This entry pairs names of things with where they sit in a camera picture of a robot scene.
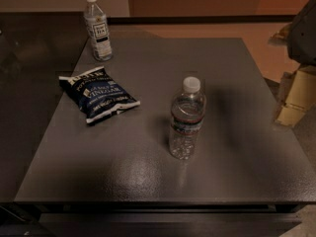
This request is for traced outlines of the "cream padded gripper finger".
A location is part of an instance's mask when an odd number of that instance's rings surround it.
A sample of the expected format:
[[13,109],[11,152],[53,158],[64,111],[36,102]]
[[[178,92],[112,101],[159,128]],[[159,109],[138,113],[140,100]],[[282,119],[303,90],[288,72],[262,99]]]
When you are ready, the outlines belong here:
[[316,66],[300,65],[280,80],[274,122],[296,126],[316,104]]

